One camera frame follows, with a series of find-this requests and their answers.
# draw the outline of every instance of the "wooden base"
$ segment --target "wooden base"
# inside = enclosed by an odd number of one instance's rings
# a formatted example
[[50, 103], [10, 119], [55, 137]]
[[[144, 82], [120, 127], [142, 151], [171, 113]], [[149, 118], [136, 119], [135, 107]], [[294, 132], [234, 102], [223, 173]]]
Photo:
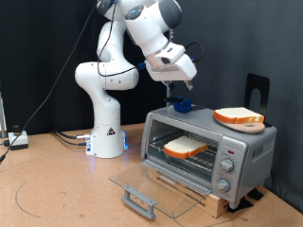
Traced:
[[154, 169], [150, 168], [149, 178], [193, 204], [200, 201], [196, 206], [214, 218], [219, 217], [227, 210], [228, 201], [212, 194], [209, 194], [204, 200], [201, 200], [203, 194], [199, 194], [187, 186], [161, 175]]

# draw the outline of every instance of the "control panel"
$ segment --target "control panel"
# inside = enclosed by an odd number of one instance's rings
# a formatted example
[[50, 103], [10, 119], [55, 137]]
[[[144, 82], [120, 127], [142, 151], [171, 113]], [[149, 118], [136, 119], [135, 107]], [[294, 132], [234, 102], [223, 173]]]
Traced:
[[219, 168], [215, 178], [215, 189], [218, 195], [226, 200], [235, 199], [236, 186], [240, 174], [242, 152], [239, 149], [222, 146], [221, 154], [218, 157]]

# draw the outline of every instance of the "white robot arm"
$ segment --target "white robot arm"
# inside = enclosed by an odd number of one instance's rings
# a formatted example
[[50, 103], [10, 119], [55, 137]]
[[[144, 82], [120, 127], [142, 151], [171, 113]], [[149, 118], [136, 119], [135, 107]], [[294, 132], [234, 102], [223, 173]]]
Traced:
[[128, 29], [146, 57], [146, 66], [154, 80], [188, 81], [196, 68], [185, 49], [169, 43], [163, 35], [179, 25], [182, 11], [174, 0], [101, 0], [98, 12], [111, 20], [98, 39], [101, 62], [82, 63], [76, 69], [76, 82], [91, 97], [95, 124], [87, 139], [86, 153], [113, 158], [125, 150], [120, 127], [120, 104], [106, 90], [133, 89], [138, 82], [136, 67], [123, 56], [123, 36]]

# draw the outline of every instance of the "blue led light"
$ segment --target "blue led light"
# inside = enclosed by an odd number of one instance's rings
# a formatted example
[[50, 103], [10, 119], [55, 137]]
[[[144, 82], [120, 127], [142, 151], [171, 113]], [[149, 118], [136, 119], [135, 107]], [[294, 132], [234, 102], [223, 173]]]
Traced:
[[125, 136], [125, 131], [123, 131], [123, 143], [124, 143], [124, 149], [128, 149], [129, 147], [126, 144], [126, 136]]

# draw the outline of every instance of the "toast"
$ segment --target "toast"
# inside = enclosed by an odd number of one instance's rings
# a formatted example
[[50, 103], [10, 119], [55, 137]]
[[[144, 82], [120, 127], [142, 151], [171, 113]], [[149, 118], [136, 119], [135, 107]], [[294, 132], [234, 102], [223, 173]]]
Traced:
[[262, 123], [264, 116], [244, 107], [223, 108], [214, 112], [214, 118], [229, 124]]
[[181, 136], [164, 145], [164, 152], [169, 156], [186, 159], [208, 149], [208, 144]]

